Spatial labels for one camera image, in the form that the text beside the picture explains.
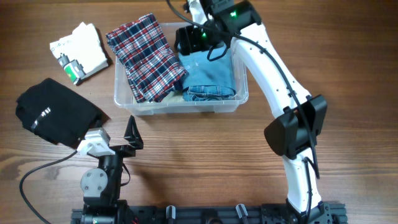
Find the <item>blue jeans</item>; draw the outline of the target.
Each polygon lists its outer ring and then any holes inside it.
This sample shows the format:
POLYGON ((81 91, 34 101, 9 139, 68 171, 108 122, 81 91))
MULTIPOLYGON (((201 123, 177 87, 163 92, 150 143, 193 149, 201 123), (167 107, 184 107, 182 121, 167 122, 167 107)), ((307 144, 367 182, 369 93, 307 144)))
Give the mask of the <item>blue jeans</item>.
POLYGON ((208 52, 178 54, 187 73, 182 77, 182 96, 185 101, 231 100, 236 94, 231 51, 222 58, 209 61, 208 52))

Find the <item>plaid shirt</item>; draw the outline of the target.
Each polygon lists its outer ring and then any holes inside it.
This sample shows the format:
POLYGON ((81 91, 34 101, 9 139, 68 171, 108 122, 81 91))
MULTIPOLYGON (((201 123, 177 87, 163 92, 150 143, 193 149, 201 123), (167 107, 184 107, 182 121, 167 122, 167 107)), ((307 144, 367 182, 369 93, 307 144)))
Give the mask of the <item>plaid shirt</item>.
POLYGON ((152 13, 108 32, 106 40, 125 68, 137 103, 159 103, 170 92, 183 89, 187 71, 152 13))

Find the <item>cream cloth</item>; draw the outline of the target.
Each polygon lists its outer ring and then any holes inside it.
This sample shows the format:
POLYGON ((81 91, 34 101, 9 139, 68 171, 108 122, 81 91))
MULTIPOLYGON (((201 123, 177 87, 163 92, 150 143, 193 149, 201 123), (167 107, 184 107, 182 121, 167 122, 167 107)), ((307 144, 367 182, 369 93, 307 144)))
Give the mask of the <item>cream cloth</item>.
POLYGON ((144 101, 141 103, 138 103, 134 97, 132 97, 132 104, 138 104, 138 105, 166 105, 166 104, 174 104, 174 103, 183 103, 185 100, 183 99, 183 95, 181 91, 172 91, 170 92, 162 101, 160 102, 149 102, 149 101, 144 101))

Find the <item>black garment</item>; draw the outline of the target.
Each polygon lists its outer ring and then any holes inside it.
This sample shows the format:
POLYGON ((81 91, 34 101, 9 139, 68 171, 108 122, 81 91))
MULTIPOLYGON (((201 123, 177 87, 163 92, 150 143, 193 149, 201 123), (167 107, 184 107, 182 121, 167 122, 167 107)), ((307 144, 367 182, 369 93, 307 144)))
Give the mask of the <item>black garment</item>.
POLYGON ((47 78, 17 99, 22 127, 53 144, 75 147, 103 112, 71 89, 47 78))

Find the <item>white pixel-print shirt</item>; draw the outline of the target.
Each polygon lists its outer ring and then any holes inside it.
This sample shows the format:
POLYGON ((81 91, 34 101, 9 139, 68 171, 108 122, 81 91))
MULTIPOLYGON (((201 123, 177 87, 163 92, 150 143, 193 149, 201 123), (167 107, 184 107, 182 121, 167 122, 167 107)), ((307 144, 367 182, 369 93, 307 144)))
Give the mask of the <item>white pixel-print shirt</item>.
POLYGON ((108 59, 93 24, 81 22, 72 34, 51 42, 50 50, 74 85, 108 67, 108 59))

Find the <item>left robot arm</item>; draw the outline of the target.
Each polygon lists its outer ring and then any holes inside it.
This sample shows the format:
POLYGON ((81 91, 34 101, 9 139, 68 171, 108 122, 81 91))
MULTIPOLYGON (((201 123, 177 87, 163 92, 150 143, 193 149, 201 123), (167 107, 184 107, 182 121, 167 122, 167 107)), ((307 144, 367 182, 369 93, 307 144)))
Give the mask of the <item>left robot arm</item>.
POLYGON ((85 172, 80 186, 83 191, 83 210, 73 212, 75 223, 138 223, 137 216, 126 200, 121 200, 122 173, 128 171, 123 160, 134 157, 136 151, 144 148, 136 120, 133 116, 124 133, 126 144, 110 146, 110 136, 104 128, 89 129, 78 146, 78 153, 98 160, 98 166, 85 172))

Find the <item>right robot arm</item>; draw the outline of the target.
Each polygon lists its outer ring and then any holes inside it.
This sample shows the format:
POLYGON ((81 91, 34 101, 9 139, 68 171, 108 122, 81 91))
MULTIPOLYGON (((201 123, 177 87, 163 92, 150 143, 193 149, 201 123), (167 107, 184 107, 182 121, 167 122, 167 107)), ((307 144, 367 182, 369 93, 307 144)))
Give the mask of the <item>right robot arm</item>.
POLYGON ((249 69, 265 95, 273 122, 265 139, 282 158, 288 183, 288 223, 331 223, 330 206, 317 189, 320 178, 315 146, 326 115, 323 96, 312 96, 290 73, 271 44, 266 27, 249 1, 187 1, 189 23, 201 41, 214 48, 224 42, 249 69))

